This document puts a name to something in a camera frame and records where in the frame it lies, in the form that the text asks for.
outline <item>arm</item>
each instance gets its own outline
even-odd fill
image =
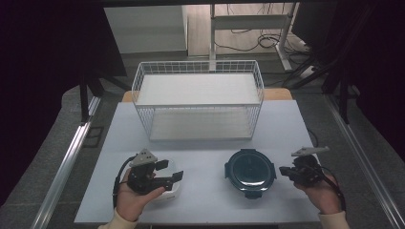
[[[98,229],[133,229],[137,225],[137,220],[142,213],[143,208],[148,202],[159,197],[164,192],[160,187],[147,195],[139,195],[128,187],[130,169],[125,173],[122,182],[119,185],[117,208],[114,210],[113,219],[106,225],[99,226]]]
[[[334,177],[327,177],[336,183]],[[294,183],[294,186],[304,191],[312,204],[321,211],[319,219],[324,229],[349,228],[346,222],[346,212],[340,209],[339,198],[327,182],[319,182],[313,187],[305,187],[296,183]]]

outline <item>white shelf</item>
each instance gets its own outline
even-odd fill
[[[137,106],[258,105],[253,73],[146,74]]]
[[[250,139],[248,120],[244,108],[160,109],[150,139]]]

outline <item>black curtain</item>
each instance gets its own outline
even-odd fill
[[[57,0],[0,4],[3,204],[53,126],[62,95],[79,84],[81,75],[97,77],[95,70],[126,73],[101,5]]]

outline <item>metal rail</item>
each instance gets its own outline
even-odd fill
[[[75,165],[75,159],[77,158],[84,138],[86,137],[86,134],[90,129],[92,119],[98,107],[99,101],[100,98],[93,97],[92,101],[90,102],[89,120],[83,126],[79,126],[77,128],[74,139],[72,140],[72,143],[62,160],[59,170],[57,171],[53,179],[51,187],[48,190],[48,193],[45,196],[41,207],[39,208],[39,211],[32,223],[31,229],[47,228],[54,208],[56,207],[56,204],[59,201],[60,195],[62,194],[65,184],[68,180],[69,174],[71,173],[72,168]]]

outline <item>wall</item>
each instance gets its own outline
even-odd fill
[[[120,53],[186,50],[182,6],[104,10]]]

